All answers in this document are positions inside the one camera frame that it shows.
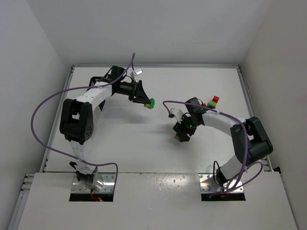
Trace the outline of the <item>black slotted container far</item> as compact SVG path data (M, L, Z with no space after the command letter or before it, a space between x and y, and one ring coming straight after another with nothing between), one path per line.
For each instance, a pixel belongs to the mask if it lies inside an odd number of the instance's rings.
M89 86L102 86L107 83L104 77L91 77Z

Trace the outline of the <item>white front cover panel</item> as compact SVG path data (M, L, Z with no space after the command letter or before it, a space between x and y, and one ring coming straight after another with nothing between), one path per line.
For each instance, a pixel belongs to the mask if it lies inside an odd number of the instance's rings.
M264 172L244 201L201 200L196 174L121 173L111 202L71 202L72 173L36 173L21 230L294 230L281 178Z

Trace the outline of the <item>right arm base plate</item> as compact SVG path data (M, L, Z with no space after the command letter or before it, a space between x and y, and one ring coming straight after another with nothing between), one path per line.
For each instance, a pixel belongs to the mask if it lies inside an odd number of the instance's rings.
M199 182L200 182L200 190L202 195L208 195L213 193L231 193L231 194L243 194L244 188L242 181L239 181L237 184L237 189L232 190L232 187L235 185L236 179L234 179L229 187L227 188L227 183L225 183L222 187L216 184L213 180L213 174L205 173L199 174Z

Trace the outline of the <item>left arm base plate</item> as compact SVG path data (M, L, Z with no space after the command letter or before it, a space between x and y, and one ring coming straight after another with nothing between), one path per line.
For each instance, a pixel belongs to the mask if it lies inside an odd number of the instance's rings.
M111 194L114 191L115 173L99 172L94 177L93 185L85 184L78 181L75 175L71 185L71 193L73 194L89 194L93 190L96 194Z

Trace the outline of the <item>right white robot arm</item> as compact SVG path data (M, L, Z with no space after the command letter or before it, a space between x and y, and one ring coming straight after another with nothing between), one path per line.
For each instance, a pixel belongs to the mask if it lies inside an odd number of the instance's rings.
M216 109L218 99L205 104L193 97L183 104L187 111L168 111L175 118L173 126L179 142L188 142L200 126L213 127L232 139L233 156L213 171L214 185L222 188L233 179L240 179L245 170L273 152L273 145L262 122L255 116L241 119L219 112Z

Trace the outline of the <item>red green yellow lego tower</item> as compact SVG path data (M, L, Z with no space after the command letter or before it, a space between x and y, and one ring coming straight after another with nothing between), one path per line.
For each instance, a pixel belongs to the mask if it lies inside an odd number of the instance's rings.
M211 109L215 109L216 106L217 106L217 103L219 102L219 99L220 99L220 97L214 96L212 98L212 100L209 103L207 103L207 107L209 107Z

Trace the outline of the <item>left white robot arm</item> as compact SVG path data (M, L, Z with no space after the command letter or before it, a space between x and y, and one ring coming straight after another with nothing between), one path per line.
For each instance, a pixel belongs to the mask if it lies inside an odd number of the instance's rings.
M90 88L81 96L65 99L62 106L59 131L70 143L77 162L70 162L76 170L77 180L91 190L100 186L98 168L89 165L92 157L92 144L97 118L103 110L106 99L114 94L128 97L133 103L143 104L152 109L154 99L150 99L142 86L142 81L136 78L142 74L141 68L133 69L129 78L124 81L127 73L124 68L112 66L103 77L92 77Z

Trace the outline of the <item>green lego brick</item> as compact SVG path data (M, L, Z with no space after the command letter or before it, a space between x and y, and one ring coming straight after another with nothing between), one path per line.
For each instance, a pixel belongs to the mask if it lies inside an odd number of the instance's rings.
M144 105L145 108L148 108L148 109L153 109L155 106L155 99L154 98L151 98L150 99L150 103L147 103Z

